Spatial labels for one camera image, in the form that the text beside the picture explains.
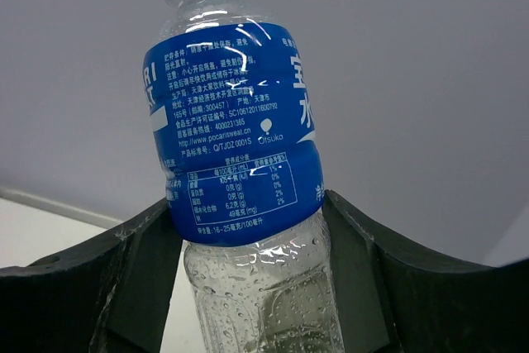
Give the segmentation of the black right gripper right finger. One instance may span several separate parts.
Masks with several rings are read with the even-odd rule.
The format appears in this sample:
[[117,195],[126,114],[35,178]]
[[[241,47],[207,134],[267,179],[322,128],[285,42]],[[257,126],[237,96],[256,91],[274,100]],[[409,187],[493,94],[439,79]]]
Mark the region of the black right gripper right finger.
[[526,260],[491,267],[442,254],[331,190],[322,211],[347,351],[527,351]]

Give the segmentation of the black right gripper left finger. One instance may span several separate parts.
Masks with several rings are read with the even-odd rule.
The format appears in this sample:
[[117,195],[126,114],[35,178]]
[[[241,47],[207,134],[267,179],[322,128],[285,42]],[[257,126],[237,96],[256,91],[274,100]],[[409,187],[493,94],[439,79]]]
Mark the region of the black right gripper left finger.
[[32,264],[1,270],[3,352],[158,352],[182,239],[160,200]]

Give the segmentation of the blue label bottle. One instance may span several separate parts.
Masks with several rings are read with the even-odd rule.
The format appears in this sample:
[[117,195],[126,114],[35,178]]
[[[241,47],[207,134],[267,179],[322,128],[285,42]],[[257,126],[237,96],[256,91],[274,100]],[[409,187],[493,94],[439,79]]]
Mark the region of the blue label bottle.
[[294,39],[245,0],[165,1],[143,84],[206,350],[342,352]]

